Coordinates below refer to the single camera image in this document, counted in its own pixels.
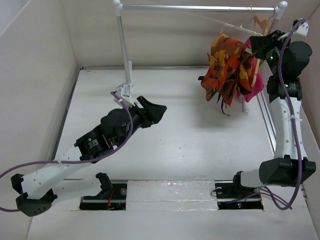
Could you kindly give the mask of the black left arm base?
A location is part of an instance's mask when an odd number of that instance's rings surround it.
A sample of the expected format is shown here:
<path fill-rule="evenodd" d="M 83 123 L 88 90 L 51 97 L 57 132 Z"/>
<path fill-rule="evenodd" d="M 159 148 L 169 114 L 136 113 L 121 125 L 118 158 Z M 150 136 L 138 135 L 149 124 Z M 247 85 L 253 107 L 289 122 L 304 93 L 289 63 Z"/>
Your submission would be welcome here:
<path fill-rule="evenodd" d="M 124 211 L 128 191 L 127 181 L 112 182 L 106 173 L 97 173 L 100 191 L 93 196 L 83 196 L 79 209 L 83 211 Z"/>

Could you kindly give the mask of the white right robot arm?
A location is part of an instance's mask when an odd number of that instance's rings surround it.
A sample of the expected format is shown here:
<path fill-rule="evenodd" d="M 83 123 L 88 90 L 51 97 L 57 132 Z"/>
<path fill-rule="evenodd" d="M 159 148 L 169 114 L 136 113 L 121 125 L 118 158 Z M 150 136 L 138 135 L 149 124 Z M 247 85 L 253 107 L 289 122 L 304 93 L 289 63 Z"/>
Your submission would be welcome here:
<path fill-rule="evenodd" d="M 237 197 L 243 197 L 249 189 L 264 186 L 295 187 L 316 171 L 316 163 L 308 160 L 302 141 L 303 93 L 299 79 L 313 51 L 304 41 L 286 43 L 287 37 L 286 33 L 276 30 L 266 36 L 249 38 L 253 55 L 265 60 L 272 72 L 267 93 L 276 144 L 273 159 L 262 162 L 258 169 L 239 171 L 233 177 L 231 191 Z"/>

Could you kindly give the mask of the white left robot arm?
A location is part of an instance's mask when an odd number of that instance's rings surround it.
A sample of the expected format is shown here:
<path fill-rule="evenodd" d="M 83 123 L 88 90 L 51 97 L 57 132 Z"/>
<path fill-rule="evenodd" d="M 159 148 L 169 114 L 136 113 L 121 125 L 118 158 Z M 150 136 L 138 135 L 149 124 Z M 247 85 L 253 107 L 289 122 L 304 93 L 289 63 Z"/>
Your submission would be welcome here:
<path fill-rule="evenodd" d="M 71 179 L 71 176 L 119 151 L 136 130 L 158 124 L 167 110 L 165 105 L 151 103 L 143 96 L 132 106 L 119 97 L 116 100 L 122 107 L 102 117 L 98 126 L 78 138 L 58 159 L 32 173 L 11 177 L 12 188 L 19 194 L 15 200 L 19 212 L 35 217 L 66 200 L 114 197 L 115 186 L 105 172 L 89 179 Z"/>

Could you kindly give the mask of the white plastic hanger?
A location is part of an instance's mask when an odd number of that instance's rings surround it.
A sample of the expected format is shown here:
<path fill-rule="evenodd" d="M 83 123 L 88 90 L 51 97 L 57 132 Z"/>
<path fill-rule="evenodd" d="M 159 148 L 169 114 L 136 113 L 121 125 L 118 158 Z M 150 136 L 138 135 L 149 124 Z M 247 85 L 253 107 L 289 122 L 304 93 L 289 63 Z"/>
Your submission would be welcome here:
<path fill-rule="evenodd" d="M 246 13 L 259 13 L 261 11 L 261 7 L 253 7 L 251 4 L 249 6 L 226 6 L 227 12 L 246 12 Z M 220 34 L 224 33 L 225 28 L 230 28 L 242 33 L 246 33 L 250 36 L 254 37 L 262 37 L 263 34 L 260 32 L 257 32 L 255 30 L 250 30 L 247 28 L 244 28 L 242 23 L 239 25 L 234 25 L 230 23 L 224 23 L 220 29 Z"/>

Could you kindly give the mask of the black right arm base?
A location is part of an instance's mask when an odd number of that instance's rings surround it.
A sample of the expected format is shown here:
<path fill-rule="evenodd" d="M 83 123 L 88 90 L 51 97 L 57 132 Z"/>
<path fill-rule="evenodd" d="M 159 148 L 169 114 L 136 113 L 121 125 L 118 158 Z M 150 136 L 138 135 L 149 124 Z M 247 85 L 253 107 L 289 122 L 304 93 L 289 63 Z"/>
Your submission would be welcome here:
<path fill-rule="evenodd" d="M 218 210 L 263 210 L 261 196 L 255 188 L 242 186 L 240 175 L 232 180 L 215 180 L 211 195 L 217 200 Z"/>

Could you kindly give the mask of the orange camouflage trousers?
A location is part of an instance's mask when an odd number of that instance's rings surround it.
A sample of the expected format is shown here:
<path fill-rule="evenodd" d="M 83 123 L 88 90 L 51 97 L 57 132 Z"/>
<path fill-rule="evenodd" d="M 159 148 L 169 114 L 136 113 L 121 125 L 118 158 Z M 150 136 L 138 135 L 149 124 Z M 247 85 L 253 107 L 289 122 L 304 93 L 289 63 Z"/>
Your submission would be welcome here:
<path fill-rule="evenodd" d="M 221 33 L 213 40 L 207 57 L 209 69 L 200 82 L 206 101 L 217 95 L 222 106 L 230 106 L 235 93 L 252 92 L 255 57 L 249 45 Z"/>

